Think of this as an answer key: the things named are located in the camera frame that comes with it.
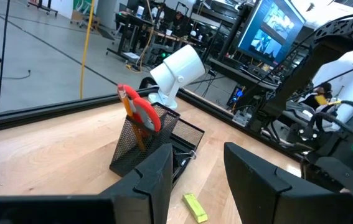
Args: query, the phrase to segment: white lamp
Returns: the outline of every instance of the white lamp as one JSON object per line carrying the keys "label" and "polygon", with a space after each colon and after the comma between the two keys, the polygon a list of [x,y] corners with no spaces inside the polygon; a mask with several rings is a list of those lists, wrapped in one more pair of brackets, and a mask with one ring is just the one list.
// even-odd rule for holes
{"label": "white lamp", "polygon": [[174,110],[177,108],[175,96],[179,88],[205,74],[205,68],[195,50],[186,45],[165,58],[150,74],[158,84],[159,90],[158,93],[149,94],[149,101],[159,102]]}

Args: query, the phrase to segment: black mesh basket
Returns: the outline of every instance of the black mesh basket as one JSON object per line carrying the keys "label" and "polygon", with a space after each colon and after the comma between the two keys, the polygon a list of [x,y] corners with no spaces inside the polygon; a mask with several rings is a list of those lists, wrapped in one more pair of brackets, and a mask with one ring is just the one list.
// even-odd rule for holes
{"label": "black mesh basket", "polygon": [[132,171],[157,148],[171,142],[171,134],[180,114],[160,103],[154,103],[152,106],[161,120],[161,129],[157,133],[126,116],[110,164],[110,170],[121,177]]}
{"label": "black mesh basket", "polygon": [[186,155],[191,151],[196,151],[204,131],[194,125],[179,119],[171,135],[171,143],[173,146],[173,186],[182,175],[184,169],[188,165],[190,155]]}

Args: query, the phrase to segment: yellow pole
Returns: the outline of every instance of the yellow pole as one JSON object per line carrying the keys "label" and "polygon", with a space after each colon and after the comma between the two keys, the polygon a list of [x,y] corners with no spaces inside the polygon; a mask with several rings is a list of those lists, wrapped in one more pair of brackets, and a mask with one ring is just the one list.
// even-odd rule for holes
{"label": "yellow pole", "polygon": [[87,59],[87,51],[88,51],[88,45],[89,45],[89,35],[90,35],[90,28],[92,26],[92,20],[93,20],[93,8],[95,7],[95,0],[92,0],[91,6],[90,6],[90,14],[89,14],[89,23],[88,23],[88,30],[87,30],[87,37],[85,39],[85,47],[83,49],[83,55],[82,55],[82,69],[81,69],[81,80],[80,80],[80,89],[79,89],[79,97],[80,99],[83,98],[83,75],[85,73],[85,62]]}

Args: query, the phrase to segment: monitor screen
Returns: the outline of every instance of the monitor screen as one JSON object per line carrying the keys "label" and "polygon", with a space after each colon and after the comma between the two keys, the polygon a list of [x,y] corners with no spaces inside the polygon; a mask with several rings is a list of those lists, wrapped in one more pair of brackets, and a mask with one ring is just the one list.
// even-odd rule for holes
{"label": "monitor screen", "polygon": [[262,0],[252,12],[238,48],[268,65],[287,55],[305,20],[288,0]]}

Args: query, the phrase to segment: gray floor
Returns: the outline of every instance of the gray floor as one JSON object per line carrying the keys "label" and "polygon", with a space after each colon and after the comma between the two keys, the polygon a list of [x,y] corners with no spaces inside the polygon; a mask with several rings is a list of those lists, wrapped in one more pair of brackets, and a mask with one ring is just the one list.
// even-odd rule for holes
{"label": "gray floor", "polygon": [[[0,2],[1,17],[6,11],[6,2]],[[3,76],[24,77],[28,70],[31,70],[31,76],[3,80],[0,112],[79,99],[85,29],[70,24],[61,15],[48,16],[45,11],[26,7],[18,0],[11,1],[9,15]],[[0,19],[0,55],[3,28],[4,19]],[[113,54],[105,55],[110,43],[96,32],[90,36],[86,66],[91,70],[85,69],[84,98],[114,94],[114,83],[137,88],[141,79],[149,75],[132,73],[125,68],[123,59]],[[224,105],[235,84],[228,78],[215,80],[206,98]],[[194,91],[198,86],[194,84],[187,88]],[[195,92],[201,95],[207,86],[205,82]]]}

